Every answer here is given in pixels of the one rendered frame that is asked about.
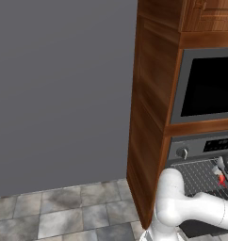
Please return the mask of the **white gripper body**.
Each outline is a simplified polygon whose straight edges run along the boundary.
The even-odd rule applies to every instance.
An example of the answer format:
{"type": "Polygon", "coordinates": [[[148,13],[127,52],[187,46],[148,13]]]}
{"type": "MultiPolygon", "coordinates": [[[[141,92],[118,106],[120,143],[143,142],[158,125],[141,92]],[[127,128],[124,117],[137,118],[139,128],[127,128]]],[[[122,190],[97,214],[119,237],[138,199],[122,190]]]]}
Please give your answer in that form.
{"type": "Polygon", "coordinates": [[[224,175],[224,158],[222,156],[220,156],[217,159],[217,165],[215,167],[212,168],[212,171],[215,175],[224,175]]]}

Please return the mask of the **grey oven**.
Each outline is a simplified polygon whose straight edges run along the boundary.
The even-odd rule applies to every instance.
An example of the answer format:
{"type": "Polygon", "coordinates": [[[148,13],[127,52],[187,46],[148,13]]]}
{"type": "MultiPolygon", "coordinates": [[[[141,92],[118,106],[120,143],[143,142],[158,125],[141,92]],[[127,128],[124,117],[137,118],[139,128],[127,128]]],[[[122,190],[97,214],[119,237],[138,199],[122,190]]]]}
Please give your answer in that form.
{"type": "Polygon", "coordinates": [[[228,154],[228,135],[197,135],[186,137],[173,137],[165,168],[172,168],[173,164],[200,161],[228,154]],[[188,148],[187,159],[179,157],[176,151],[179,148],[188,148]]]}

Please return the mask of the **grey oven knob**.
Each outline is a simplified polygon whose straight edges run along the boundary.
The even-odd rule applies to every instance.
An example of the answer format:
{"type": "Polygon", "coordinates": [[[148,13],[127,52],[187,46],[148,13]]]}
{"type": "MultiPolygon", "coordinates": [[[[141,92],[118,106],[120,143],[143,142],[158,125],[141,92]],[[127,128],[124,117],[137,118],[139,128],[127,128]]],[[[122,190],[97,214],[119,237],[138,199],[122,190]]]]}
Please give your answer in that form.
{"type": "Polygon", "coordinates": [[[184,160],[187,159],[187,154],[188,154],[188,148],[185,147],[185,148],[179,148],[177,151],[176,151],[176,154],[183,158],[184,160]]]}

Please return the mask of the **grey microwave with black window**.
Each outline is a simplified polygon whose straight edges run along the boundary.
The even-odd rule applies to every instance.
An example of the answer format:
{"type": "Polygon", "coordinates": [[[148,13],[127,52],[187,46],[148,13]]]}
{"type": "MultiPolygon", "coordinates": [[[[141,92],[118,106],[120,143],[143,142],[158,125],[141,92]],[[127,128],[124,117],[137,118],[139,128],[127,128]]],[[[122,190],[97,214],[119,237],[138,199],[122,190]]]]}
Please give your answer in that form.
{"type": "Polygon", "coordinates": [[[171,124],[228,119],[228,47],[185,49],[171,124]]]}

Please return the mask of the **tall brown wooden cabinet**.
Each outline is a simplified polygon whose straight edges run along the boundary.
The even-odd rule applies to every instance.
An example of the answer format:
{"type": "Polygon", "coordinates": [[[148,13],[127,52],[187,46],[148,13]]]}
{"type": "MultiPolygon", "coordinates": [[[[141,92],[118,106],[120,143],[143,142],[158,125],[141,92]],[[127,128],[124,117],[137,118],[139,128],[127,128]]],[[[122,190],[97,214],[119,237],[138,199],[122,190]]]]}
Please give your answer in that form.
{"type": "Polygon", "coordinates": [[[228,130],[228,119],[171,124],[184,50],[228,47],[228,31],[181,30],[186,2],[138,0],[127,182],[144,229],[171,138],[228,130]]]}

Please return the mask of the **brown wooden cupboard door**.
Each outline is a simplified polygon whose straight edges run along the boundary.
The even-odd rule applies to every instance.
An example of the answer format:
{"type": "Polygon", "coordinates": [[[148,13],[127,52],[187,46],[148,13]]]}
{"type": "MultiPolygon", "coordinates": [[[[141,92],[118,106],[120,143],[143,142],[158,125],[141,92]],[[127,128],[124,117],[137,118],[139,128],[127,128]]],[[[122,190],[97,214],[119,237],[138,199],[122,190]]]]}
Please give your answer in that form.
{"type": "Polygon", "coordinates": [[[181,30],[228,31],[228,0],[187,0],[181,30]]]}

